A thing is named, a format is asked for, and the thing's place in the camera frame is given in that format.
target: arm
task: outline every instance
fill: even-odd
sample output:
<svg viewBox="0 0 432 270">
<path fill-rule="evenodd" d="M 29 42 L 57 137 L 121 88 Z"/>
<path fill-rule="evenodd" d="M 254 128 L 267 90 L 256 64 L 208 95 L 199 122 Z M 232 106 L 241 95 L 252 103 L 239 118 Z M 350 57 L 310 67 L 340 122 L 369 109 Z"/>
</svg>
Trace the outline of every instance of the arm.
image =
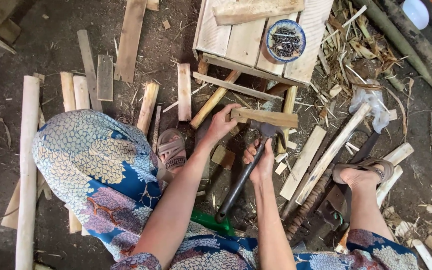
<svg viewBox="0 0 432 270">
<path fill-rule="evenodd" d="M 258 215 L 258 245 L 261 269 L 296 269 L 290 244 L 286 239 L 283 224 L 279 218 L 273 187 L 274 154 L 268 139 L 264 146 L 264 154 L 249 176 L 254 184 L 256 195 L 256 213 Z M 250 145 L 244 152 L 243 162 L 253 161 L 256 154 L 254 145 Z"/>
<path fill-rule="evenodd" d="M 188 229 L 209 154 L 213 146 L 237 125 L 236 119 L 226 122 L 225 115 L 229 114 L 232 108 L 240 107 L 239 104 L 230 104 L 214 115 L 206 136 L 166 188 L 131 255 L 151 253 L 159 260 L 163 269 L 170 267 Z"/>
</svg>

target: hammer handle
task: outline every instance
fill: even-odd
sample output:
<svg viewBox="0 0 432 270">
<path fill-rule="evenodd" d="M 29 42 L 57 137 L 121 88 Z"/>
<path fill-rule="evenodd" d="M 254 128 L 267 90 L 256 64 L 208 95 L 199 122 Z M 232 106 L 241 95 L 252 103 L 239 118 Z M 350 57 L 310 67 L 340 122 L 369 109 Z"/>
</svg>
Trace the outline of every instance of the hammer handle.
<svg viewBox="0 0 432 270">
<path fill-rule="evenodd" d="M 233 207 L 234 203 L 236 202 L 239 194 L 243 190 L 244 184 L 246 183 L 246 180 L 248 180 L 249 175 L 255 168 L 256 164 L 258 164 L 259 160 L 261 159 L 261 156 L 263 152 L 265 151 L 265 144 L 269 137 L 263 136 L 260 139 L 260 143 L 258 148 L 256 149 L 256 155 L 254 156 L 254 161 L 250 162 L 248 165 L 246 165 L 239 175 L 237 181 L 234 183 L 233 187 L 229 190 L 228 194 L 226 195 L 226 198 L 223 201 L 223 204 L 219 208 L 218 212 L 216 213 L 216 216 L 214 219 L 217 223 L 222 223 L 224 218 L 226 217 L 227 213 L 230 211 L 230 209 Z"/>
</svg>

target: hammer head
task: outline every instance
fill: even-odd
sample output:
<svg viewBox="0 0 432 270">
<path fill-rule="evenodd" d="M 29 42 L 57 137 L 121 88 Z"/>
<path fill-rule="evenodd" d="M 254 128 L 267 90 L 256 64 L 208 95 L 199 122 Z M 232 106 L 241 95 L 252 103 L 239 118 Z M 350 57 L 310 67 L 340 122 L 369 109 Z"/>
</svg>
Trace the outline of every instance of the hammer head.
<svg viewBox="0 0 432 270">
<path fill-rule="evenodd" d="M 257 129 L 261 133 L 261 135 L 266 138 L 271 138 L 274 135 L 280 136 L 279 138 L 281 139 L 281 144 L 283 145 L 283 148 L 286 148 L 286 140 L 284 138 L 284 132 L 279 126 L 275 126 L 267 122 L 259 122 L 251 119 L 249 127 L 253 129 Z"/>
</svg>

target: blue and white bowl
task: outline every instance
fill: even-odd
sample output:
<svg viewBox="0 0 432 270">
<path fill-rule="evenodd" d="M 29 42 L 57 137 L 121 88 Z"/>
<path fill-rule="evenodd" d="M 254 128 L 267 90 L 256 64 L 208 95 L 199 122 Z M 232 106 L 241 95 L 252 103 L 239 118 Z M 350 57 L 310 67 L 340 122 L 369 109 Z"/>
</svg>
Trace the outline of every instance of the blue and white bowl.
<svg viewBox="0 0 432 270">
<path fill-rule="evenodd" d="M 301 40 L 300 40 L 300 44 L 301 46 L 299 47 L 299 56 L 291 56 L 291 57 L 279 57 L 271 48 L 273 47 L 274 44 L 274 40 L 273 40 L 273 36 L 272 34 L 276 33 L 276 31 L 280 28 L 280 27 L 285 27 L 291 30 L 295 30 L 297 34 L 301 35 Z M 276 60 L 284 62 L 284 63 L 289 63 L 292 62 L 296 59 L 298 59 L 299 57 L 302 56 L 304 49 L 306 48 L 306 36 L 304 34 L 303 28 L 301 28 L 301 26 L 299 24 L 297 24 L 297 22 L 295 21 L 291 21 L 291 20 L 279 20 L 276 21 L 268 30 L 268 34 L 266 35 L 266 48 L 269 52 L 269 54 Z"/>
</svg>

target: plastic bag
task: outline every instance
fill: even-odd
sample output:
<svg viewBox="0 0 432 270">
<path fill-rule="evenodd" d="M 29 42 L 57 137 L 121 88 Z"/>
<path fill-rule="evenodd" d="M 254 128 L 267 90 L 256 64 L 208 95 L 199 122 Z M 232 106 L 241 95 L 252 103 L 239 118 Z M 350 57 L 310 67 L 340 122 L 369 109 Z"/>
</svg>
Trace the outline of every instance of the plastic bag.
<svg viewBox="0 0 432 270">
<path fill-rule="evenodd" d="M 379 85 L 378 81 L 368 79 L 368 84 Z M 389 113 L 383 107 L 383 93 L 381 91 L 371 91 L 363 89 L 353 84 L 353 98 L 351 99 L 351 105 L 349 106 L 349 112 L 355 113 L 363 104 L 368 102 L 371 105 L 371 111 L 369 115 L 374 116 L 372 121 L 372 127 L 374 131 L 381 134 L 381 130 L 389 124 Z"/>
</svg>

